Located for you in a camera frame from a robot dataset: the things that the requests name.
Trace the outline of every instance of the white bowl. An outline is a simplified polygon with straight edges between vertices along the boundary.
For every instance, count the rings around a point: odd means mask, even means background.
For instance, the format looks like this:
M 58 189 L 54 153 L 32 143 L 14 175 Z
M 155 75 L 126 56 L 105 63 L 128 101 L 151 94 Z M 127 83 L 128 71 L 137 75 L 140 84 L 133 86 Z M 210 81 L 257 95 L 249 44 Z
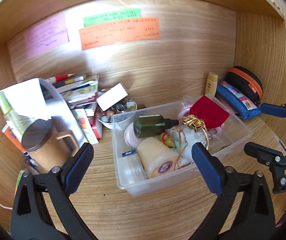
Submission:
M 135 101 L 134 101 L 134 103 L 135 103 L 135 110 L 137 110 L 137 109 L 138 109 L 138 105 L 136 104 Z M 125 119 L 125 120 L 123 120 L 123 121 L 121 121 L 121 122 L 116 123 L 117 128 L 118 128 L 119 130 L 123 130 L 123 129 L 125 129 L 126 127 L 128 127 L 128 126 L 132 123 L 133 117 L 134 117 L 134 113 L 133 113 L 133 114 L 130 114 L 130 116 L 129 116 L 127 119 Z M 98 120 L 99 120 L 105 127 L 107 127 L 108 129 L 112 129 L 112 123 L 103 122 L 103 121 L 101 121 L 101 119 L 99 119 L 99 118 L 98 118 Z

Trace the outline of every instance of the bowl of beads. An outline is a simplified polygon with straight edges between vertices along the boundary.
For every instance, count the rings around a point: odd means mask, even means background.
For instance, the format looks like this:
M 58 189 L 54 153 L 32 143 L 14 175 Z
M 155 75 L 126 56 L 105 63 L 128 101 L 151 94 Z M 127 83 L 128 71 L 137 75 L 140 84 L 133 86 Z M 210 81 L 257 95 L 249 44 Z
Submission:
M 115 114 L 127 113 L 135 111 L 138 109 L 138 105 L 132 99 L 124 98 L 117 102 L 115 105 L 111 106 L 106 111 L 102 111 L 100 108 L 96 111 L 96 116 L 98 120 L 108 129 L 112 129 L 112 116 Z M 118 129 L 122 130 L 129 126 L 134 118 L 134 113 L 130 115 L 125 115 L 126 118 L 118 118 L 116 126 Z

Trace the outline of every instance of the mug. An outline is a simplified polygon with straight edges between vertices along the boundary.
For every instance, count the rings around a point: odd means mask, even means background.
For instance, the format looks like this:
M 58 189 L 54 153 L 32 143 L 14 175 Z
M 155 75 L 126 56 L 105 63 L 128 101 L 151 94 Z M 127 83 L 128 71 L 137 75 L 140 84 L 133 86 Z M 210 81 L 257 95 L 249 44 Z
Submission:
M 75 145 L 71 153 L 65 142 L 60 140 L 70 137 Z M 52 120 L 37 119 L 24 132 L 22 146 L 30 156 L 46 171 L 54 166 L 61 167 L 79 150 L 79 145 L 71 130 L 57 132 Z

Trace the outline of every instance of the red pencil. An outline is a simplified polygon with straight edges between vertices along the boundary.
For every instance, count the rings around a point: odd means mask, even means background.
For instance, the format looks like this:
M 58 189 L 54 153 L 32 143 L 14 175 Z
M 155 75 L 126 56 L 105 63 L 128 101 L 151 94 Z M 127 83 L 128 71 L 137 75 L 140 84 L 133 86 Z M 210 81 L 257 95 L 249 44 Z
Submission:
M 65 79 L 68 79 L 69 77 L 73 76 L 75 74 L 66 74 L 66 75 L 60 75 L 60 76 L 56 76 L 56 77 L 50 77 L 48 79 L 46 79 L 46 81 L 50 82 L 51 84 L 54 84 L 56 82 L 60 82 L 63 81 Z

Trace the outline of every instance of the clear plastic container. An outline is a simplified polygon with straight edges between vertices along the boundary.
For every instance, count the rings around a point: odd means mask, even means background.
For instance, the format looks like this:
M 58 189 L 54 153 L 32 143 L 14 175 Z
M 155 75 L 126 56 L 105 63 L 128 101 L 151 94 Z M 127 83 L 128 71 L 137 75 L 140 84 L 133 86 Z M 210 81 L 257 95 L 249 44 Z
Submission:
M 242 152 L 245 144 L 249 142 L 252 132 L 219 100 L 210 94 L 206 96 L 230 114 L 225 121 L 224 130 L 220 138 L 213 138 L 210 140 L 211 150 L 209 152 L 211 155 L 219 158 L 220 161 L 224 161 L 234 154 Z M 117 114 L 112 117 L 115 172 L 117 184 L 120 189 L 125 189 L 131 195 L 137 196 L 164 189 L 200 175 L 197 166 L 195 164 L 191 164 L 177 171 L 169 172 L 152 179 L 147 179 L 138 154 L 132 154 L 126 157 L 122 156 L 122 153 L 132 149 L 124 141 L 125 129 L 120 129 L 117 125 L 121 119 L 124 120 L 126 115 L 133 114 L 134 115 L 131 116 L 132 120 L 135 116 L 152 114 L 161 114 L 165 118 L 176 119 L 183 106 L 182 103 L 183 101 L 177 101 L 165 105 L 137 110 L 135 112 Z M 128 157 L 131 157 L 131 161 L 125 160 L 125 158 Z

